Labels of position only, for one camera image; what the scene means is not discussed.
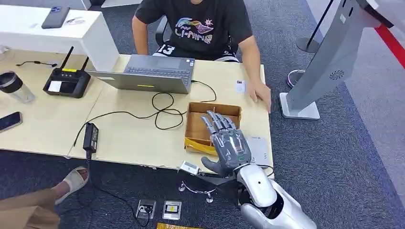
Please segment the cup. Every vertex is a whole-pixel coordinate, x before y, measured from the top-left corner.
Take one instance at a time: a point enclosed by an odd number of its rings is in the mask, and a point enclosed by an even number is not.
[[[35,99],[30,89],[22,82],[15,72],[0,74],[0,91],[26,104]]]

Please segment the li-ning logo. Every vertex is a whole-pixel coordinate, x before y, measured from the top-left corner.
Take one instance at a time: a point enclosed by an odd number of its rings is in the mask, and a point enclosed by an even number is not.
[[[338,80],[338,79],[342,78],[343,76],[344,76],[344,71],[342,71],[342,70],[337,70],[337,71],[332,72],[332,73],[329,75],[329,79],[331,79],[331,80]]]
[[[212,25],[213,23],[210,19],[205,20],[205,25],[203,25],[199,21],[193,21],[192,18],[180,18],[179,21],[176,23],[176,29],[174,30],[174,33],[179,37],[187,37],[210,44],[213,36],[211,34],[203,34],[212,31],[214,29],[213,27],[210,27]],[[194,26],[197,29],[197,32],[188,31],[190,30],[191,26]]]

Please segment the red rope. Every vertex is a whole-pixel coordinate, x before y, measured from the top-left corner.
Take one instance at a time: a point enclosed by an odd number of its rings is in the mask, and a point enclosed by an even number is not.
[[[384,25],[380,25],[379,27],[375,28],[375,31],[377,31],[378,35],[380,35],[382,40],[385,42],[403,68],[405,68],[405,49],[394,37],[391,31],[389,31],[389,29]]]

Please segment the wooden desk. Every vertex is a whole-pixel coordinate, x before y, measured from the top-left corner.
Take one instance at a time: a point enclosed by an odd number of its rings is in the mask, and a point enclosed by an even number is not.
[[[15,66],[16,63],[34,60],[61,64],[64,58],[65,54],[46,52],[10,51],[0,54],[0,72],[16,72],[36,96],[32,103],[22,104],[0,92],[0,117],[19,111],[23,120],[21,125],[0,133],[0,149],[68,155],[72,138],[86,121],[104,83],[91,79],[81,99],[50,96],[42,88],[51,74],[51,68],[34,63]],[[66,67],[80,69],[84,60],[84,56],[72,55]]]
[[[122,72],[129,60],[129,55],[121,55],[116,72]],[[235,92],[236,80],[245,79],[245,70],[241,64],[226,62],[196,61],[193,79],[210,85],[217,93],[219,104],[237,105],[242,108],[241,129],[245,135],[261,136],[268,140],[271,152],[270,126],[268,112],[263,102],[255,104],[248,94]],[[129,111],[137,116],[148,116],[156,110],[151,100],[154,92],[118,90],[105,84],[89,119],[113,111]],[[213,99],[212,91],[205,85],[193,83],[189,95],[174,94],[173,108],[186,111],[189,102]],[[171,99],[167,95],[156,98],[157,107],[164,108]],[[169,127],[180,121],[179,116],[161,114],[158,125]],[[99,128],[97,153],[95,160],[134,164],[149,167],[178,168],[183,160],[208,171],[201,163],[200,153],[184,150],[184,124],[174,130],[159,130],[154,125],[154,117],[149,120],[136,119],[128,114],[112,114],[94,121]],[[82,131],[76,147],[69,153],[71,157],[85,158],[82,149],[84,132]]]

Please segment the yellow label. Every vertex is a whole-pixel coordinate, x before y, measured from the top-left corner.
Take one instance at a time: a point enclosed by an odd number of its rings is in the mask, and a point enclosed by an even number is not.
[[[62,71],[75,73],[77,70],[76,69],[63,68]]]
[[[170,225],[170,224],[165,224],[165,223],[158,223],[158,226],[156,227],[156,229],[199,229],[199,228],[188,228],[188,227]]]
[[[137,85],[138,87],[155,87],[155,86],[152,86],[152,85]]]

